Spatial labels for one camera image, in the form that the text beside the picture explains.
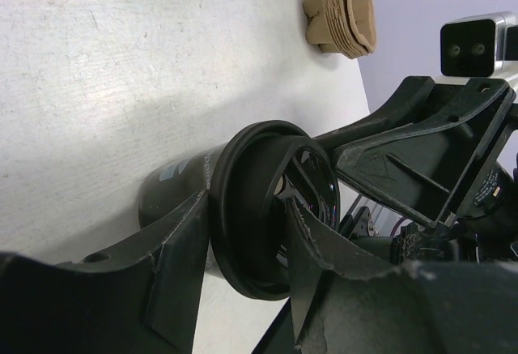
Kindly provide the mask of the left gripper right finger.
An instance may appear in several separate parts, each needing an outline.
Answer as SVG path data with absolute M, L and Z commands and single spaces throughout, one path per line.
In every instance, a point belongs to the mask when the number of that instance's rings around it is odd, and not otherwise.
M 394 266 L 287 201 L 293 331 L 303 353 L 514 353 L 517 265 Z

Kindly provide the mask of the black cup lid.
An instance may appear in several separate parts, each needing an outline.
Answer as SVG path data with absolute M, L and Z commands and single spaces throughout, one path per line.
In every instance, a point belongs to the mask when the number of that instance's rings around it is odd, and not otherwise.
M 278 301 L 289 295 L 287 200 L 298 199 L 336 228 L 338 180 L 324 149 L 280 120 L 243 128 L 227 143 L 210 182 L 210 243 L 223 277 L 241 295 Z

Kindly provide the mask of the black coffee cup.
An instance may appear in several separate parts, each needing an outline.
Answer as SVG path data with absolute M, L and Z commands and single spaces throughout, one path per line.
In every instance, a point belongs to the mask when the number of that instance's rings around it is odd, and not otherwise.
M 208 190 L 224 148 L 223 144 L 212 147 L 155 170 L 141 188 L 138 204 L 140 227 L 145 228 L 165 217 L 192 194 Z

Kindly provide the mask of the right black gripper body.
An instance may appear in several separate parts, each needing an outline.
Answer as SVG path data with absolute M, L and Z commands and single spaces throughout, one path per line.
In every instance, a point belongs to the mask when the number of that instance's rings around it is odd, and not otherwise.
M 504 80 L 435 86 L 435 181 L 446 189 L 437 202 L 436 224 L 478 216 L 473 201 L 508 140 L 515 98 Z

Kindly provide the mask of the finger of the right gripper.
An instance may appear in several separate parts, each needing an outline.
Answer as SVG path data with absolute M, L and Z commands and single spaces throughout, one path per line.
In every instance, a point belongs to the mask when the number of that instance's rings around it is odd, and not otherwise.
M 437 202 L 446 189 L 435 181 L 437 154 L 435 86 L 418 116 L 409 124 L 350 143 L 333 154 L 338 176 L 372 200 L 422 225 L 435 227 Z M 508 117 L 513 131 L 516 105 Z M 491 214 L 509 193 L 512 179 L 496 164 L 473 201 L 478 219 Z
M 375 112 L 339 129 L 315 137 L 318 143 L 350 143 L 405 126 L 420 113 L 435 86 L 432 77 L 409 76 Z

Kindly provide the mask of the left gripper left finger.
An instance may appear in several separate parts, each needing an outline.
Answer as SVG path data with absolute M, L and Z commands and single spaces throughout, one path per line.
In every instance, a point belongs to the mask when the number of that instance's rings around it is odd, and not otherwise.
M 208 246 L 208 195 L 81 262 L 1 255 L 4 353 L 190 353 Z

